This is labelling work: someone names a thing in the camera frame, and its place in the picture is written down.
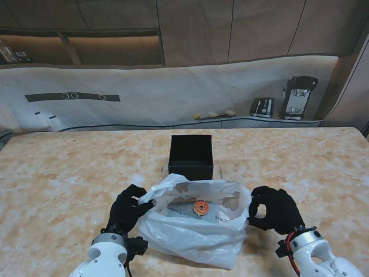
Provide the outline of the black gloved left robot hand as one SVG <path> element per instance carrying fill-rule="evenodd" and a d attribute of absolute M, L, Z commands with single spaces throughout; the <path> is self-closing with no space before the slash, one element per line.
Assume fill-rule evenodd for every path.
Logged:
<path fill-rule="evenodd" d="M 138 219 L 156 205 L 154 199 L 139 204 L 138 199 L 146 194 L 144 188 L 131 184 L 114 201 L 106 232 L 127 235 L 136 225 Z"/>

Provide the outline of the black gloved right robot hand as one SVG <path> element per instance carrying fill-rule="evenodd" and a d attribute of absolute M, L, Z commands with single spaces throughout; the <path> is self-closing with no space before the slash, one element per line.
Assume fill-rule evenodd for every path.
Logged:
<path fill-rule="evenodd" d="M 266 215 L 263 218 L 256 217 L 260 205 L 266 207 Z M 248 214 L 250 226 L 263 231 L 275 230 L 280 235 L 305 227 L 295 201 L 284 189 L 276 190 L 268 186 L 254 188 Z"/>

